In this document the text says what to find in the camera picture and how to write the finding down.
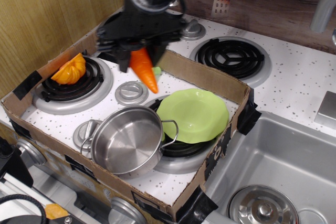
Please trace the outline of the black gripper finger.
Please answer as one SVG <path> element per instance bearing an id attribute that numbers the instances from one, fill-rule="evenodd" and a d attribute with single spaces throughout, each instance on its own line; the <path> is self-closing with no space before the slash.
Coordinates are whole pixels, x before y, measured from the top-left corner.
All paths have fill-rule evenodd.
<path id="1" fill-rule="evenodd" d="M 120 71 L 127 72 L 130 63 L 131 53 L 127 50 L 117 49 L 114 53 L 114 57 L 116 58 Z"/>
<path id="2" fill-rule="evenodd" d="M 156 66 L 157 63 L 160 61 L 161 57 L 166 51 L 166 48 L 167 48 L 167 44 L 163 44 L 159 46 L 156 46 L 156 45 L 148 46 L 148 54 L 150 56 L 153 66 Z"/>

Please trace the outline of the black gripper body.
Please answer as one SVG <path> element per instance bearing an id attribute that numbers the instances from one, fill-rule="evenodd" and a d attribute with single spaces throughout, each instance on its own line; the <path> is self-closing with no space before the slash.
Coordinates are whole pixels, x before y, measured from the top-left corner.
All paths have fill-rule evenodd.
<path id="1" fill-rule="evenodd" d="M 162 54 L 170 43 L 180 40 L 185 25 L 182 14 L 123 9 L 98 26 L 97 50 L 135 51 L 147 47 L 151 54 Z"/>

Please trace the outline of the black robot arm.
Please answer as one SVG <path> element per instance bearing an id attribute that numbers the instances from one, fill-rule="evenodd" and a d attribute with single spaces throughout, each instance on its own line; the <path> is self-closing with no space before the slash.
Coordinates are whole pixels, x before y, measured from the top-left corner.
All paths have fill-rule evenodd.
<path id="1" fill-rule="evenodd" d="M 186 26 L 182 14 L 167 11 L 174 1 L 179 1 L 184 13 L 184 0 L 124 0 L 122 11 L 97 28 L 97 50 L 111 56 L 122 72 L 129 67 L 131 52 L 142 48 L 157 64 L 168 44 L 180 40 Z"/>

